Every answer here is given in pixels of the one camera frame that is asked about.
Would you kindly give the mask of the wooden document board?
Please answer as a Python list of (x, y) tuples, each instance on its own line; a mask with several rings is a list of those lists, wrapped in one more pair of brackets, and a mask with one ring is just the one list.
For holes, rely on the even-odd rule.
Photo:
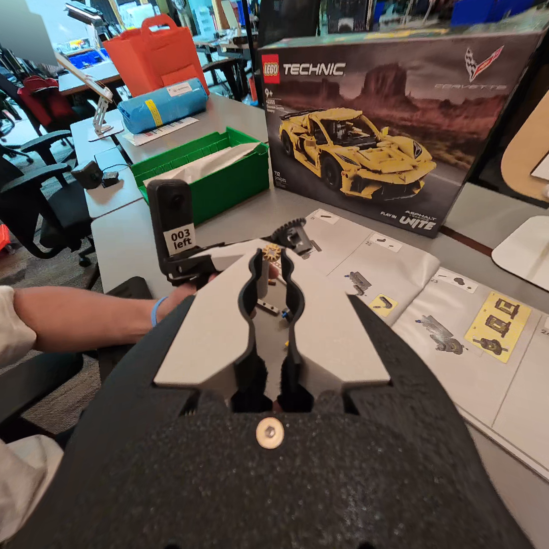
[(532, 171), (548, 153), (548, 93), (525, 120), (506, 148), (501, 172), (505, 184), (515, 193), (548, 206), (546, 180)]

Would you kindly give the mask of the person's left hand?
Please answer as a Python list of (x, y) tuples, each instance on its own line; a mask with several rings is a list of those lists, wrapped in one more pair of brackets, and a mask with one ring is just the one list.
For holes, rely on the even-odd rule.
[(173, 310), (175, 310), (186, 298), (194, 296), (197, 292), (196, 284), (191, 281), (175, 287), (170, 292), (168, 299), (163, 303), (160, 314), (163, 314), (164, 318)]

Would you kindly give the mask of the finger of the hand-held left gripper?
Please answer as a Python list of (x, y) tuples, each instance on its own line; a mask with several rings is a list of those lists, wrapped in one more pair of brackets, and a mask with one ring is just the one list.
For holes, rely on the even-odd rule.
[(264, 250), (271, 242), (255, 238), (237, 243), (211, 246), (188, 258), (188, 272), (213, 273), (227, 270), (232, 264), (246, 254), (255, 254), (258, 249)]

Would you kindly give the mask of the black office chair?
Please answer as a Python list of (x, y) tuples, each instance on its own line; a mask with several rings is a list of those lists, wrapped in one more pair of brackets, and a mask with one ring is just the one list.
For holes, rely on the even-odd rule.
[(21, 151), (45, 153), (52, 164), (25, 174), (1, 156), (1, 221), (34, 257), (47, 260), (69, 249), (88, 267), (95, 247), (85, 192), (78, 182), (65, 180), (71, 166), (51, 154), (53, 143), (71, 136), (61, 130), (26, 143)]

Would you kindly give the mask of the lego set box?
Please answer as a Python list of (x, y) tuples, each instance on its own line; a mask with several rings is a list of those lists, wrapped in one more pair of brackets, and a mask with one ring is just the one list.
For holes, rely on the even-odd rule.
[(264, 46), (274, 186), (435, 238), (547, 32), (542, 23)]

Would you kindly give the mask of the green plastic bin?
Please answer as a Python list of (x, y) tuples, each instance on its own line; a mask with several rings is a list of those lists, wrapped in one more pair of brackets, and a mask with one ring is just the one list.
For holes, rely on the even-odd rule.
[(267, 143), (226, 127), (222, 134), (213, 132), (137, 162), (131, 171), (144, 200), (149, 203), (149, 180), (167, 178), (168, 172), (197, 167), (198, 161), (214, 160), (215, 154), (220, 158), (221, 153), (235, 153), (237, 147), (242, 146), (251, 146), (251, 150), (226, 167), (214, 168), (202, 176), (180, 176), (190, 186), (194, 223), (198, 225), (269, 189)]

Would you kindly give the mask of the barcode paper sheet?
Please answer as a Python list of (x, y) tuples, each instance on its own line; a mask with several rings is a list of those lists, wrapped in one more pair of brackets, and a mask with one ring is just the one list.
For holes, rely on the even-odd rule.
[(161, 127), (142, 132), (140, 134), (132, 134), (130, 132), (127, 132), (123, 134), (123, 138), (130, 142), (133, 146), (141, 147), (142, 145), (155, 141), (161, 137), (167, 136), (168, 134), (172, 134), (179, 129), (188, 127), (197, 122), (199, 122), (197, 118), (187, 117), (181, 120), (171, 122), (167, 125), (163, 125)]

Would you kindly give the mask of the person's left forearm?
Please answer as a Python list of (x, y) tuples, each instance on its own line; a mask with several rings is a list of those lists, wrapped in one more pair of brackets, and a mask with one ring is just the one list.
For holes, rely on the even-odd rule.
[(153, 328), (156, 301), (68, 287), (17, 289), (14, 308), (36, 333), (32, 349), (72, 353), (138, 343)]

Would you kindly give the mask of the red office chair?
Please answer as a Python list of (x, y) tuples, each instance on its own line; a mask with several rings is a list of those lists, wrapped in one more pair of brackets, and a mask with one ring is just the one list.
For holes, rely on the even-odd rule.
[(48, 132), (68, 130), (79, 120), (69, 100), (60, 93), (56, 79), (29, 76), (17, 95)]

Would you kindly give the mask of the instruction booklet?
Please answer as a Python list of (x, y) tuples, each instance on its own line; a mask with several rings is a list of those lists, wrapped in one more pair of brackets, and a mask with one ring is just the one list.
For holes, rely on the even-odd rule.
[(303, 259), (427, 364), (463, 418), (548, 479), (548, 315), (327, 210)]

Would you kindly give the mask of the red plastic tote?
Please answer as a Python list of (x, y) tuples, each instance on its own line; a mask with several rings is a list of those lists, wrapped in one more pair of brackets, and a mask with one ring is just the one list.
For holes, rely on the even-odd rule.
[(193, 78), (209, 94), (190, 30), (168, 15), (147, 18), (104, 47), (133, 98)]

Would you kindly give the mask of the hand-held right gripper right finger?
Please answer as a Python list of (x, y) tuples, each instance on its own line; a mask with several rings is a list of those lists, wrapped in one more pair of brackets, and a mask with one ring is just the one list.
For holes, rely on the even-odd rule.
[(277, 399), (281, 409), (308, 412), (326, 391), (341, 395), (388, 385), (390, 375), (351, 296), (290, 249), (281, 252), (280, 262), (290, 314)]

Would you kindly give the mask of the white paper bag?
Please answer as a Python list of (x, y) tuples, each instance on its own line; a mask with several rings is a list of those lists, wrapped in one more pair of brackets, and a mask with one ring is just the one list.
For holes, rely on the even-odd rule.
[(263, 142), (243, 143), (234, 147), (228, 147), (204, 156), (201, 159), (191, 161), (178, 168), (171, 170), (164, 169), (159, 175), (145, 179), (145, 187), (153, 180), (182, 180), (186, 183), (193, 183), (221, 169), (227, 168), (238, 160), (251, 154)]

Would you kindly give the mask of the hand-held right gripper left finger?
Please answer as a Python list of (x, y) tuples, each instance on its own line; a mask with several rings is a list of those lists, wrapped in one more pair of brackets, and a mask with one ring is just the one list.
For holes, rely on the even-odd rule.
[(163, 388), (210, 391), (235, 412), (266, 412), (267, 370), (257, 353), (252, 321), (268, 286), (260, 248), (236, 256), (198, 290), (155, 375)]

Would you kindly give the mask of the blue cylinder roll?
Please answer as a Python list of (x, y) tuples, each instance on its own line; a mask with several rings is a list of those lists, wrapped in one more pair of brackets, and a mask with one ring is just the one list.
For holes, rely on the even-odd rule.
[(122, 101), (118, 111), (129, 132), (141, 134), (204, 111), (208, 99), (201, 81), (192, 78)]

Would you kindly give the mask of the grey lego differential gear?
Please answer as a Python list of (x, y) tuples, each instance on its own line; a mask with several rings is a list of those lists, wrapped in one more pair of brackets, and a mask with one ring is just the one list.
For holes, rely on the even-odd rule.
[(296, 218), (275, 230), (269, 237), (269, 241), (302, 256), (314, 248), (305, 231), (305, 225), (306, 218)]

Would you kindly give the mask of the white shirt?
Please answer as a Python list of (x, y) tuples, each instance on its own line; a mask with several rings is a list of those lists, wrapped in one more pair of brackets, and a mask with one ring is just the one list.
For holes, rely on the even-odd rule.
[[(17, 315), (14, 290), (1, 286), (1, 367), (22, 359), (36, 333)], [(50, 437), (33, 435), (12, 443), (1, 440), (1, 543), (11, 539), (34, 511), (64, 455)]]

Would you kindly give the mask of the small black device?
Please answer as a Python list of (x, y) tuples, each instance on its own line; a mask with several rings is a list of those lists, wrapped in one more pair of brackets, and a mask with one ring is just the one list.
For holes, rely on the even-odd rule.
[(95, 161), (76, 166), (71, 170), (71, 175), (86, 190), (96, 189), (102, 185), (103, 170)]

